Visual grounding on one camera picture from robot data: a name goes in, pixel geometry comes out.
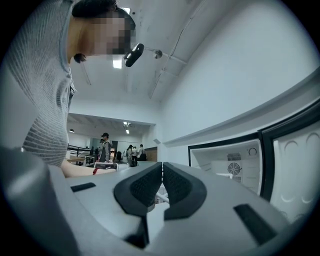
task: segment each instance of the white ceiling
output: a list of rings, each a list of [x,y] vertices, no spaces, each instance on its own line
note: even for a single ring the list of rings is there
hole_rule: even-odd
[[[136,23],[136,42],[148,48],[160,49],[169,54],[182,29],[197,7],[201,6],[189,26],[180,37],[174,56],[188,62],[208,33],[239,3],[239,0],[120,0],[120,7],[131,8]],[[78,91],[77,97],[101,100],[118,98],[123,94],[139,95],[161,101],[179,76],[184,64],[170,59],[165,71],[156,81],[165,66],[167,57],[154,59],[152,52],[145,50],[131,68],[113,68],[112,56],[90,57],[81,65],[72,62],[71,70]]]
[[[70,113],[67,119],[68,129],[74,129],[77,134],[91,137],[99,137],[103,133],[125,136],[126,129],[129,130],[131,136],[141,136],[149,127],[149,125],[131,122],[131,127],[124,128],[123,121],[73,113]]]

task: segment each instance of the hair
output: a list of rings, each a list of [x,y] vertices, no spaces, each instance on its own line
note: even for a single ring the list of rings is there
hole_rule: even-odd
[[[117,6],[116,0],[81,0],[72,8],[72,16],[83,19],[103,17],[109,12],[119,12],[120,18],[129,18],[131,30],[135,30],[136,24],[134,20],[124,9]],[[85,62],[87,59],[82,53],[77,53],[73,58],[77,63]]]

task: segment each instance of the fluorescent light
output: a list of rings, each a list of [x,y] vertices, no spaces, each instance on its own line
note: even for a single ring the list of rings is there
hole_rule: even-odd
[[[121,9],[125,10],[126,13],[130,15],[130,12],[131,12],[131,9],[130,9],[130,8],[121,8]]]
[[[122,59],[120,60],[114,60],[113,61],[113,67],[115,69],[122,69]]]

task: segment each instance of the black cap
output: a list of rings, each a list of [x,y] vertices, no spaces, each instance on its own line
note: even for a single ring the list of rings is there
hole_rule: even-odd
[[[107,137],[107,138],[109,138],[109,134],[105,132],[103,135],[101,135],[101,137]]]

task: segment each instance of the vent grille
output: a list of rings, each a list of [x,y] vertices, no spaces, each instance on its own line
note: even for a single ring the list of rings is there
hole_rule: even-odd
[[[228,161],[241,161],[240,153],[229,153]]]
[[[235,180],[236,182],[241,183],[241,177],[239,176],[233,176],[232,179]]]
[[[240,173],[241,169],[242,168],[240,167],[240,165],[236,162],[232,162],[228,166],[228,172],[233,176],[237,176]]]

